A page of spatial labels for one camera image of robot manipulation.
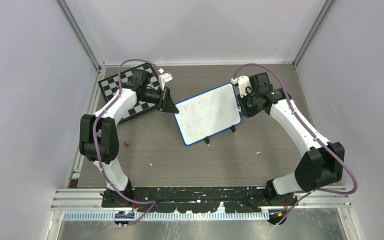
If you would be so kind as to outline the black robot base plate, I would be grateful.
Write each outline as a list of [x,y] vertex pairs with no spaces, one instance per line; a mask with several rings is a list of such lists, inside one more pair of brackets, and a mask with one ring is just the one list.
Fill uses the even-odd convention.
[[288,193],[275,195],[257,186],[212,187],[135,187],[128,189],[122,198],[113,190],[101,192],[103,208],[131,208],[144,213],[214,213],[224,207],[226,213],[256,213],[260,207],[280,207],[285,210],[297,202]]

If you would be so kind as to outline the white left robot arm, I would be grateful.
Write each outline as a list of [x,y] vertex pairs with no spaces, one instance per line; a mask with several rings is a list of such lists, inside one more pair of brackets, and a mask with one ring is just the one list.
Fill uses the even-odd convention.
[[179,113],[167,82],[172,75],[158,69],[157,88],[149,87],[150,73],[134,69],[126,79],[118,78],[115,94],[100,110],[84,114],[80,119],[79,152],[100,171],[106,182],[106,193],[114,195],[121,207],[128,207],[134,199],[132,184],[118,160],[120,142],[117,125],[137,102],[153,104],[165,113]]

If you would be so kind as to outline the blue framed whiteboard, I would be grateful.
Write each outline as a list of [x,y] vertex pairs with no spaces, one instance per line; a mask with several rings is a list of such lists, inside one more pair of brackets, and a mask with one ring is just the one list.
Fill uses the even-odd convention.
[[175,104],[174,114],[183,143],[186,146],[228,130],[241,123],[235,87],[227,82]]

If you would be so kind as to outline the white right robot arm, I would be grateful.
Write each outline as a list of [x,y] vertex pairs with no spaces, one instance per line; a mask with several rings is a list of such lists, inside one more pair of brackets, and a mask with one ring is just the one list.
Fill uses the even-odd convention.
[[273,87],[266,72],[232,78],[231,83],[238,89],[236,98],[242,115],[251,118],[265,112],[283,127],[301,154],[293,172],[266,182],[264,195],[268,203],[279,205],[294,192],[310,192],[342,179],[343,145],[317,133],[289,93]]

